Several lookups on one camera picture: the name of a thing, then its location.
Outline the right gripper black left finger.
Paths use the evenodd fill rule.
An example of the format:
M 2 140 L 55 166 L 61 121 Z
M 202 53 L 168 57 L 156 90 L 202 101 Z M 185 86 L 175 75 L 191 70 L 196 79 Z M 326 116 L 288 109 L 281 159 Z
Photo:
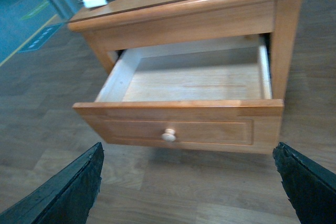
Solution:
M 100 142 L 1 213 L 1 223 L 86 223 L 101 185 Z

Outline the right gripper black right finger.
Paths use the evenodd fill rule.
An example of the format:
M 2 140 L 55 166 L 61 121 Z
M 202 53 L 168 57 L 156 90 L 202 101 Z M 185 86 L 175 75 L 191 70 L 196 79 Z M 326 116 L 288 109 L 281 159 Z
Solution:
M 335 173 L 283 142 L 272 156 L 300 223 L 335 223 Z

